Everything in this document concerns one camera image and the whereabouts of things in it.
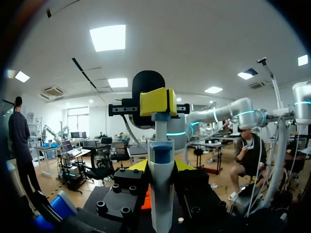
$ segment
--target monitor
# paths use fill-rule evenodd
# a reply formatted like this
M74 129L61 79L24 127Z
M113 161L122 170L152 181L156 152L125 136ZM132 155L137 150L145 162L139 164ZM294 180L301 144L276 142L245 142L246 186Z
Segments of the monitor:
M63 145L63 148L64 148L64 150L65 150L66 152L68 152L68 151L70 151L70 150L73 150L70 141L63 141L62 145Z
M71 132L71 138L80 138L79 137L79 132Z

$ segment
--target computer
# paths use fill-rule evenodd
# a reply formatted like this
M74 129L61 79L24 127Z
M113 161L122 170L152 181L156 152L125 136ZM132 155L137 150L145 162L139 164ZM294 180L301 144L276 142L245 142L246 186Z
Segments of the computer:
M65 152L70 154L70 155L76 156L76 155L82 153L79 150L75 150L72 147L72 144L70 143L70 141L63 141L62 145L63 145L63 148L64 148Z
M80 138L79 137L79 132L71 132L71 138Z

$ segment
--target window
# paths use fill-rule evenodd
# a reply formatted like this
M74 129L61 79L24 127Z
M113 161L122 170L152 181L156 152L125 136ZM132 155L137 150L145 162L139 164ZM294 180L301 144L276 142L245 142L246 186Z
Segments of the window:
M88 107L68 109L67 121L70 132L86 132L88 137L88 112Z

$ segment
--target ceiling light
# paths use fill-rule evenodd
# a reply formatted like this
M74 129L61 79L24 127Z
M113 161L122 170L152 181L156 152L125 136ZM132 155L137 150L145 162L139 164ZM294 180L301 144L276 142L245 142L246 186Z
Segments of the ceiling light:
M305 64L308 64L308 55L304 55L301 57L298 57L298 66L303 66Z
M254 77L253 75L248 74L248 73L244 73L244 72L238 73L238 75L239 75L241 78L245 79L245 80L248 80L248 79Z
M109 85L115 87L128 87L127 78L108 79Z
M26 82L28 79L30 79L29 76L27 76L26 74L24 74L23 72L19 72L17 73L17 75L15 76L16 79L20 80L22 83Z
M124 50L125 26L115 25L89 30L96 52Z
M220 87L212 86L212 87L210 87L209 89L206 89L204 92L210 93L210 94L216 94L216 93L218 93L218 92L220 92L220 91L222 91L222 90L223 90L223 89L220 88Z

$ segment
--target person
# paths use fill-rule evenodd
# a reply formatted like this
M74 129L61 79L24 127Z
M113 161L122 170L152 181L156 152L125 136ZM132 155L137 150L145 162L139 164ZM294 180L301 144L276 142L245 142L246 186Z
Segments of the person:
M260 138L252 133L250 129L241 130L238 128L238 131L241 133L242 137L235 145L234 160L237 164L231 168L229 173L235 191L232 195L230 195L231 197L240 192L239 176L256 176L259 162L260 143L262 145L262 150L259 171L262 171L261 174L263 177L267 174L265 169L267 153L264 142L262 140L260 141Z
M12 150L16 157L16 164L20 182L24 190L32 200L33 191L28 181L28 176L35 190L41 191L39 182L35 175L33 158L28 148L27 139L30 138L28 124L26 118L20 113L22 106L22 98L16 97L14 112L9 119L9 137L12 142Z

